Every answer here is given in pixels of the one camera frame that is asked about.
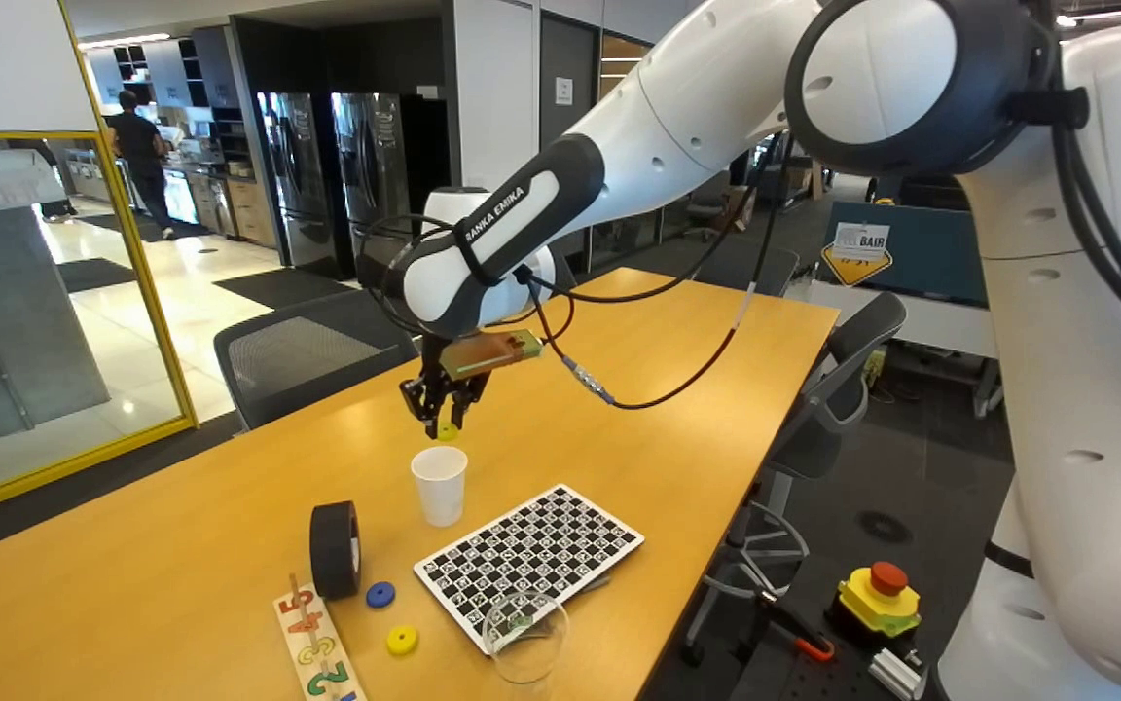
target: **gray chair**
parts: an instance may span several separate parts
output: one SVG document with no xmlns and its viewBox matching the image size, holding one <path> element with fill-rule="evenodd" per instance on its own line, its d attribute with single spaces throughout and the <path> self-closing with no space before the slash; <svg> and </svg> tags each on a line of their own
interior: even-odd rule
<svg viewBox="0 0 1121 701">
<path fill-rule="evenodd" d="M 901 319 L 907 309 L 881 293 L 827 333 L 822 365 L 798 388 L 791 415 L 761 458 L 760 475 L 766 487 L 755 484 L 705 577 L 705 596 L 681 637 L 685 658 L 700 653 L 695 637 L 718 596 L 785 596 L 791 579 L 783 579 L 783 574 L 794 577 L 809 557 L 805 537 L 785 516 L 791 487 L 794 479 L 822 479 L 835 462 L 843 440 L 862 423 L 868 359 L 901 328 Z"/>
<path fill-rule="evenodd" d="M 246 428 L 407 363 L 412 339 L 364 293 L 277 309 L 215 333 Z"/>
</svg>

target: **tile floor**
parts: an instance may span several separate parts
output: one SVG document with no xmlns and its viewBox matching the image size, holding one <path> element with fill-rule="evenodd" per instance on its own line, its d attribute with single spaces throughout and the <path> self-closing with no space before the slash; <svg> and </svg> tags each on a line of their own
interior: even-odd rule
<svg viewBox="0 0 1121 701">
<path fill-rule="evenodd" d="M 75 218 L 41 223 L 41 237 L 55 265 L 106 257 L 128 269 L 128 250 L 116 228 Z M 260 314 L 263 309 L 216 289 L 215 279 L 280 269 L 277 250 L 207 235 L 142 240 L 142 257 L 197 420 L 231 414 L 233 404 L 216 378 L 215 333 L 237 319 Z M 0 436 L 0 484 L 180 415 L 135 279 L 71 293 L 71 305 L 106 378 L 109 402 Z"/>
</svg>

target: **paper cup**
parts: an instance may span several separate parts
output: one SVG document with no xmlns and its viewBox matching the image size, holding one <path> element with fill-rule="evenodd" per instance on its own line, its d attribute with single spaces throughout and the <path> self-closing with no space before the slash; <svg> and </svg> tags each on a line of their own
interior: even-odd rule
<svg viewBox="0 0 1121 701">
<path fill-rule="evenodd" d="M 467 504 L 469 455 L 455 445 L 419 446 L 407 462 L 428 527 L 452 527 Z"/>
</svg>

